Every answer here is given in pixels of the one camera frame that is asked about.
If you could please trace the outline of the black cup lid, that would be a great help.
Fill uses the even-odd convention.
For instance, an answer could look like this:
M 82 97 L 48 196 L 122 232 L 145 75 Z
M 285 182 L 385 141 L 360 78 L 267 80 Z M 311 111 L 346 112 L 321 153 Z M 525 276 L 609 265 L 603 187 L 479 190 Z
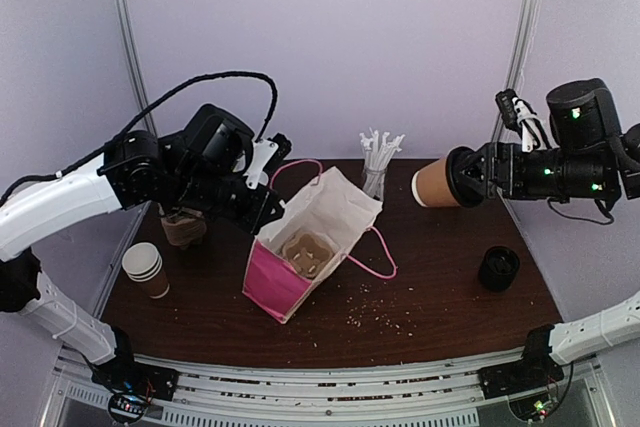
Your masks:
M 473 150 L 469 147 L 456 147 L 449 152 L 445 161 L 445 176 L 450 193 L 457 204 L 465 208 L 477 207 L 484 200 L 480 194 L 462 182 L 461 161 L 471 153 Z

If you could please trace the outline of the single cardboard cup carrier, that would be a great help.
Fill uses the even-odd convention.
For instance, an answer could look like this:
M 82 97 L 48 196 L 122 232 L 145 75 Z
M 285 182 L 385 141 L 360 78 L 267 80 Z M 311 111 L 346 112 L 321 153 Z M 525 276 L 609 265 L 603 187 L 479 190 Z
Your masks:
M 334 249 L 322 237 L 299 230 L 281 247 L 280 256 L 296 274 L 315 279 L 334 257 Z

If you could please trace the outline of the pink paper bag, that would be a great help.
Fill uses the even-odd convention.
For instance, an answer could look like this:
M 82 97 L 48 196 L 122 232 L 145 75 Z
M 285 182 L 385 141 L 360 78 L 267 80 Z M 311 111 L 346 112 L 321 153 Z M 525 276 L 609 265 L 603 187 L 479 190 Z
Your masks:
M 333 166 L 318 174 L 284 204 L 284 215 L 254 237 L 242 293 L 281 324 L 287 323 L 310 294 L 344 261 L 382 279 L 396 277 L 398 266 L 375 227 L 382 203 L 366 195 Z M 382 274 L 351 255 L 361 237 L 374 233 L 390 263 Z

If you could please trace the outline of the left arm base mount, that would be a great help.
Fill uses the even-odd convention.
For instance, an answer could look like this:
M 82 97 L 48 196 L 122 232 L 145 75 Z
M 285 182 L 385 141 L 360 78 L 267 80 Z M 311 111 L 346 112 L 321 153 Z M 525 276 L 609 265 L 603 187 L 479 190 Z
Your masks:
M 96 365 L 87 362 L 92 381 L 112 393 L 129 394 L 141 400 L 171 401 L 177 388 L 179 372 L 175 369 L 116 357 Z

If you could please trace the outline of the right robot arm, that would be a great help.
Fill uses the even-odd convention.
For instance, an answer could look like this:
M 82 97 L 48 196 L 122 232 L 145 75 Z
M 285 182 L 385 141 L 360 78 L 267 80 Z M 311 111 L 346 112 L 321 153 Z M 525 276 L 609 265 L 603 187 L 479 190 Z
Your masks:
M 465 207 L 502 196 L 547 204 L 591 199 L 608 223 L 622 196 L 639 195 L 639 128 L 623 131 L 611 91 L 600 78 L 560 85 L 546 96 L 549 133 L 522 143 L 489 142 L 453 150 L 445 163 L 448 186 Z M 513 366 L 519 387 L 535 387 L 551 371 L 639 336 L 639 297 L 570 323 L 528 334 Z

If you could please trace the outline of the brown paper coffee cup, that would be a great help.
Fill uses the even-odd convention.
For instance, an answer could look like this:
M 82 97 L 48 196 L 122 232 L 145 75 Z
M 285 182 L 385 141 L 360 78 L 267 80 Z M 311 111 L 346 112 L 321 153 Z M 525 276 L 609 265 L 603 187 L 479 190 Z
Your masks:
M 412 177 L 411 189 L 415 201 L 425 208 L 460 207 L 449 186 L 446 170 L 447 158 L 432 162 Z

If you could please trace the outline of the cardboard cup carrier stack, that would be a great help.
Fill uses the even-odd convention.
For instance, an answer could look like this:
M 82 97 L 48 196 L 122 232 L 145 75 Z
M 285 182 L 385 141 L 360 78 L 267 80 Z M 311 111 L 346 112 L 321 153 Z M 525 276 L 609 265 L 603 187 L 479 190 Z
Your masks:
M 182 250 L 200 245 L 207 232 L 204 219 L 195 215 L 163 217 L 161 225 L 169 244 Z

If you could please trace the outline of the stack of paper cups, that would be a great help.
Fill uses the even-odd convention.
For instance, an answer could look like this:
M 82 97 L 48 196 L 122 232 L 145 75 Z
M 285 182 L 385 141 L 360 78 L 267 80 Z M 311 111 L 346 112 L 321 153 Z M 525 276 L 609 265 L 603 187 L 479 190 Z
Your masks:
M 170 291 L 170 283 L 163 268 L 157 247 L 149 242 L 130 246 L 123 255 L 122 269 L 151 298 L 160 299 Z

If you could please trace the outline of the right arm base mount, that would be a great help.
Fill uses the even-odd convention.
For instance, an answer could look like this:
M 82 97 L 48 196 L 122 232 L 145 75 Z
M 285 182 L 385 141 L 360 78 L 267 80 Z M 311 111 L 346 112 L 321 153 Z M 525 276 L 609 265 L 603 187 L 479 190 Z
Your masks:
M 523 355 L 513 362 L 483 367 L 478 376 L 484 398 L 493 399 L 545 387 L 550 380 L 561 381 L 564 370 L 548 355 Z

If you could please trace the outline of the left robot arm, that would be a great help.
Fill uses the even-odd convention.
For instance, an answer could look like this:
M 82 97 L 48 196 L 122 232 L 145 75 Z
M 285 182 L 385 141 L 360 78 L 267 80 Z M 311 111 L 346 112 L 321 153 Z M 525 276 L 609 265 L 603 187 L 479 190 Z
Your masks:
M 123 391 L 144 380 L 128 336 L 64 295 L 42 270 L 33 244 L 86 219 L 147 202 L 192 210 L 244 232 L 282 217 L 268 182 L 291 151 L 282 134 L 260 139 L 236 116 L 203 105 L 164 137 L 125 132 L 98 153 L 1 200 L 1 309 L 32 318 Z

